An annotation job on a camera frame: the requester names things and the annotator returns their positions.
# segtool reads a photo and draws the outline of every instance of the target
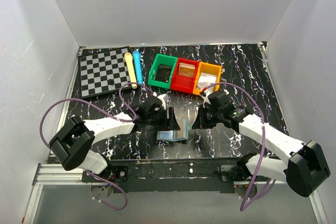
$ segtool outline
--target black marble surface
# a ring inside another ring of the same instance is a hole
[[[262,54],[258,44],[241,45],[196,45],[170,47],[141,47],[141,62],[144,83],[156,54],[183,57],[212,64],[222,65],[221,81],[231,82],[244,88],[257,101],[265,115],[265,120],[282,132],[287,132],[279,104],[271,85]],[[73,98],[78,98],[79,77],[77,76]],[[177,118],[187,118],[193,124],[201,97],[196,95],[151,87],[158,94],[168,93],[169,106],[175,109]],[[254,109],[245,95],[232,87],[221,87],[236,105],[243,105]],[[147,97],[144,89],[124,91],[124,99],[136,105]],[[116,93],[103,95],[89,100],[111,114],[118,114],[124,108]],[[95,109],[87,105],[71,102],[67,117],[79,115],[82,119],[98,119],[103,117]],[[186,143],[157,141],[156,131],[145,127],[130,135],[119,135],[93,146],[93,151],[100,152],[109,159],[155,159],[155,158],[203,158],[203,157],[239,157],[248,152],[257,152],[259,145],[251,139],[241,136],[234,131],[218,125],[211,130],[190,130]]]

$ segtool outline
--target green bin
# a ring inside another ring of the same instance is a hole
[[[149,71],[148,84],[152,86],[157,86],[160,88],[170,89],[170,83],[172,81],[172,76],[173,76],[176,62],[177,62],[177,57],[157,54],[155,57],[154,63],[151,67],[151,70]],[[159,65],[166,65],[166,66],[172,67],[168,82],[162,82],[162,81],[155,80],[155,75],[158,71]]]

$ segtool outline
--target white wall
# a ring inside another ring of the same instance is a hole
[[[78,44],[55,0],[0,0],[0,223],[21,223],[38,162],[38,126],[64,98]],[[44,127],[55,132],[57,108]]]
[[[81,46],[268,41],[290,0],[56,0]]]
[[[318,190],[329,223],[336,223],[335,17],[335,0],[292,0],[267,48],[291,135],[320,143],[329,163],[331,177]]]

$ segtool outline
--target checkerboard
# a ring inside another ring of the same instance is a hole
[[[89,98],[118,91],[130,82],[124,54],[128,48],[79,57],[81,97]]]

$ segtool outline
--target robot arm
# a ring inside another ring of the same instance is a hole
[[[245,107],[235,107],[222,91],[203,93],[204,105],[198,109],[193,129],[210,129],[217,123],[237,133],[262,143],[262,126],[266,132],[266,148],[279,159],[264,157],[258,171],[259,176],[273,178],[287,183],[296,193],[308,197],[330,176],[330,170],[322,148],[314,141],[303,141],[287,136],[268,123],[261,123],[259,117]],[[247,179],[256,170],[260,155],[247,154],[228,171],[230,177]]]
[[[158,97],[149,96],[143,103],[133,108],[137,114],[133,122],[130,117],[132,114],[129,112],[116,115],[118,120],[113,118],[82,120],[78,116],[73,116],[52,138],[49,147],[65,170],[79,167],[95,174],[106,173],[107,168],[111,166],[109,161],[101,154],[90,150],[98,141],[130,134],[145,125],[154,126],[159,131],[180,130],[174,109],[166,107],[167,99],[167,94]]]

